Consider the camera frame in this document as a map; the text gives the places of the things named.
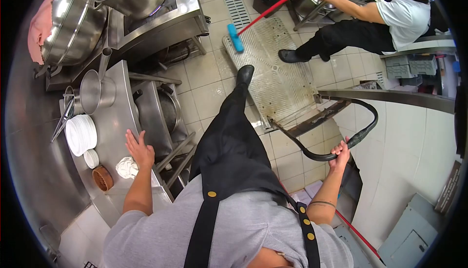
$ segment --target white wall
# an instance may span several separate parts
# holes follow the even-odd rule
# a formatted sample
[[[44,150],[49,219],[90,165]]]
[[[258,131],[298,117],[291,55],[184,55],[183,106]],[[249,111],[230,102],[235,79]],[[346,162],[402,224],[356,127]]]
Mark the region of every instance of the white wall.
[[[432,204],[452,170],[455,154],[453,115],[384,101],[365,102],[379,113],[377,126],[351,150],[363,188],[352,224],[378,249],[411,197],[418,192]],[[372,120],[351,105],[334,117],[351,137]]]
[[[102,263],[102,246],[110,228],[94,205],[89,206],[62,233],[58,248],[60,268],[83,268],[90,261],[98,268]]]

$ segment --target hand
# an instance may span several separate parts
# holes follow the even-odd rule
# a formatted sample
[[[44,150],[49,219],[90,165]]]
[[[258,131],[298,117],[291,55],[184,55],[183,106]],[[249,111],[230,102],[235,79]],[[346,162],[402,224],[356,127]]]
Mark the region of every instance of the hand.
[[[346,143],[350,140],[348,136],[345,137]],[[334,153],[338,155],[337,158],[334,160],[330,160],[328,162],[328,165],[330,168],[338,168],[342,171],[344,171],[344,167],[346,166],[346,163],[350,159],[350,150],[348,149],[348,144],[346,144],[344,141],[341,141],[340,144],[335,146],[330,150],[330,153]]]
[[[143,140],[144,136],[145,131],[141,131],[140,136],[138,137],[139,142],[137,142],[130,129],[125,133],[125,137],[127,138],[125,146],[140,170],[151,169],[155,164],[155,150],[151,145],[145,145],[145,141]]]

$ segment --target pink cloth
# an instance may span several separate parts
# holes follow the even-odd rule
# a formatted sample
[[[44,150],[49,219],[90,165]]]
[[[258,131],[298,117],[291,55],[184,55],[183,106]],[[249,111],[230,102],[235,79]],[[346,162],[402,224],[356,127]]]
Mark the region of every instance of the pink cloth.
[[[44,0],[38,12],[31,20],[28,32],[28,49],[32,61],[44,64],[42,60],[41,46],[47,37],[51,35],[52,29],[52,1]]]

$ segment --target gray crate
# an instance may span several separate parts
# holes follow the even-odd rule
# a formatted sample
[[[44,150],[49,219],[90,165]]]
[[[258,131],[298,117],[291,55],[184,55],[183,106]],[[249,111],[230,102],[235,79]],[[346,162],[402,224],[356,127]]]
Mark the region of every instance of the gray crate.
[[[422,76],[417,76],[414,78],[403,78],[401,79],[401,85],[413,85],[413,86],[418,86],[423,83],[423,77]]]
[[[387,67],[409,65],[409,64],[410,64],[410,58],[408,55],[385,58],[385,66]]]
[[[387,77],[392,78],[414,78],[417,75],[411,74],[409,65],[387,67]]]
[[[434,55],[416,56],[409,61],[409,69],[412,74],[436,75],[437,61]]]

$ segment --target blue broom head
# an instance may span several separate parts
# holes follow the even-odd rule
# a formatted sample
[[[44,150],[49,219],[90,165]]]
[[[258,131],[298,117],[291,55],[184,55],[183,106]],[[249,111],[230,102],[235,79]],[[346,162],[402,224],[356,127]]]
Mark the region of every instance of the blue broom head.
[[[235,50],[237,52],[243,52],[244,45],[242,45],[242,41],[237,35],[237,30],[235,29],[235,26],[232,23],[227,25],[227,31],[229,32],[229,36],[231,37]]]

